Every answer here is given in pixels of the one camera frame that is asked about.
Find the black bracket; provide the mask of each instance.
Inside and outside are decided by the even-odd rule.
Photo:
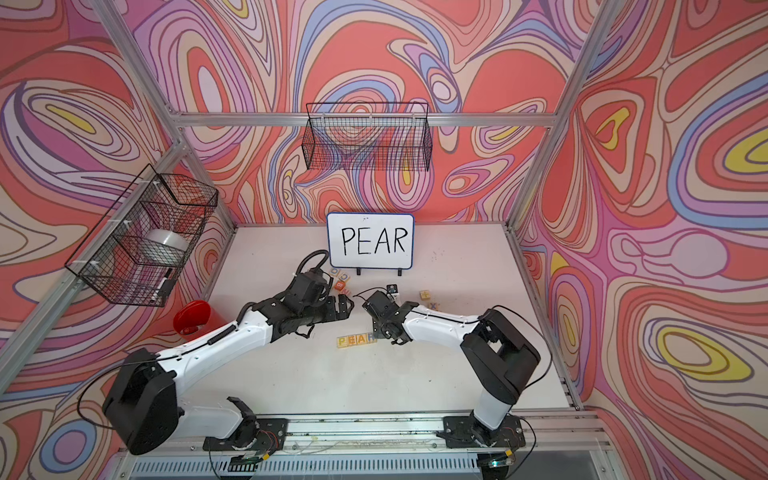
[[[476,422],[471,415],[443,417],[443,430],[437,432],[437,436],[445,440],[445,446],[449,449],[503,447],[514,452],[525,447],[525,435],[518,417],[513,415],[504,417],[502,424],[498,426],[496,431],[492,432],[489,443],[480,441],[474,433]]]
[[[227,439],[206,437],[203,441],[203,450],[233,452],[246,449],[275,452],[283,449],[288,419],[262,419],[259,421],[253,410],[243,400],[233,396],[227,397],[227,400],[240,410],[243,421]]]
[[[288,419],[259,419],[259,429],[249,451],[274,452],[282,450],[286,441]],[[203,450],[207,452],[234,452],[234,445],[227,440],[206,437]]]

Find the pink wall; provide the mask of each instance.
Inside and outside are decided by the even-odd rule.
[[[179,111],[305,111],[311,101],[425,101],[432,112],[552,112],[594,19],[590,2],[173,0],[124,13]],[[433,128],[427,172],[306,171],[302,128],[187,137],[240,223],[330,211],[502,221],[542,128]]]
[[[0,341],[147,163],[168,149],[147,99],[88,2],[0,6]],[[121,440],[74,411],[84,384],[127,352],[179,343],[170,321],[198,298],[223,249],[212,217],[163,309],[84,290],[0,397],[0,478],[97,478]],[[89,418],[112,376],[85,396]]]
[[[632,0],[516,231],[631,478],[768,476],[768,6]]]

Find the whiteboard stand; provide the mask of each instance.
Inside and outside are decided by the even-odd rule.
[[[362,272],[362,267],[358,266],[355,268],[355,270],[357,270],[357,274],[360,275],[360,272]],[[397,276],[402,276],[402,268],[397,269]]]

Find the white table surface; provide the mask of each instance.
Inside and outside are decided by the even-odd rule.
[[[284,290],[298,262],[313,250],[327,248],[327,242],[325,227],[238,229],[211,294],[212,307],[225,319],[234,319],[246,302]],[[324,270],[330,268],[327,263]],[[361,276],[344,271],[350,275],[352,293],[396,283],[400,302],[418,302],[419,291],[429,290],[441,311],[480,314],[499,303],[538,327],[501,225],[417,226],[413,268],[401,277],[396,270],[363,270]],[[482,386],[459,351],[422,342],[396,346],[386,339],[337,348],[339,336],[372,331],[362,300],[353,301],[356,307],[349,319],[317,325],[310,339],[288,335],[253,350],[211,373],[185,396],[203,404],[237,396],[262,415],[474,408]],[[517,317],[505,316],[540,352],[541,362],[532,376],[538,378],[550,359],[546,343]],[[553,367],[523,392],[514,409],[567,407]]]

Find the whiteboard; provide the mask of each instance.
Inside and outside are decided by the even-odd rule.
[[[328,250],[336,268],[413,265],[411,214],[328,214]]]

